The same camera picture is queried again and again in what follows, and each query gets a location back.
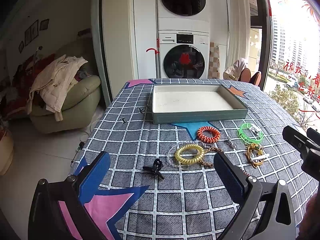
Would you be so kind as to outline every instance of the orange coil hair tie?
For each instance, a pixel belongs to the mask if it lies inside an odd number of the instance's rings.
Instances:
[[[208,132],[212,132],[213,134],[213,137],[208,137],[208,136],[205,136],[203,134],[204,131],[208,131]],[[200,140],[204,141],[204,142],[207,142],[207,143],[215,143],[217,142],[219,139],[220,139],[220,132],[211,127],[211,126],[204,126],[204,127],[201,127],[198,132],[197,132],[197,136]]]

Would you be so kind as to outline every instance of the red sticker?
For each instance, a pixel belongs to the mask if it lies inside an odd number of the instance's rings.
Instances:
[[[189,54],[188,53],[182,53],[181,57],[179,59],[179,62],[183,65],[187,65],[191,62],[191,59],[189,59]]]

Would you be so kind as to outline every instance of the table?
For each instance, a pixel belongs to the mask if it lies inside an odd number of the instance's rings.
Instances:
[[[245,98],[237,96],[249,108],[244,120],[210,122],[221,132],[216,147],[224,150],[230,161],[260,181],[287,181],[292,197],[296,225],[301,221],[306,203],[316,193],[316,181],[301,170],[300,153],[282,138],[286,125],[297,125],[295,120],[259,87],[228,80],[149,79],[125,84],[89,136],[78,154],[70,173],[79,162],[92,160],[102,150],[108,152],[111,166],[100,189],[149,186],[126,214],[116,223],[119,235],[114,239],[215,239],[237,211],[214,168],[199,164],[188,170],[166,163],[166,153],[172,145],[191,140],[184,127],[152,122],[152,90],[154,83],[197,83],[234,86],[245,91]],[[237,128],[244,122],[260,127],[265,134],[261,145],[269,158],[258,168],[247,161],[244,142]],[[227,145],[229,135],[236,145]],[[215,153],[207,153],[205,161],[212,162]],[[164,180],[142,170],[152,166],[156,157],[163,161]],[[264,203],[260,203],[244,239],[251,236]]]

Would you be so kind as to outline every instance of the floor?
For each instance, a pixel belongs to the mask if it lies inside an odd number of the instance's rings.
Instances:
[[[103,112],[98,107],[92,123]],[[80,140],[88,137],[84,131],[90,133],[90,126],[41,134],[26,118],[11,121],[9,130],[15,152],[10,168],[0,177],[0,208],[21,240],[27,240],[30,206],[37,182],[42,178],[48,182],[65,180]]]

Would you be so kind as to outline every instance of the picture frame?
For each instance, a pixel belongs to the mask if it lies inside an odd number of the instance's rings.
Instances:
[[[24,49],[24,43],[23,41],[20,42],[20,45],[19,45],[19,52],[21,53]]]
[[[49,25],[49,19],[45,19],[45,20],[41,21],[39,30],[40,31],[46,30],[48,28],[48,25]]]
[[[36,37],[39,36],[39,20],[36,20],[32,25],[31,25],[31,41],[33,41]]]
[[[31,42],[31,26],[24,32],[24,45],[27,46]]]

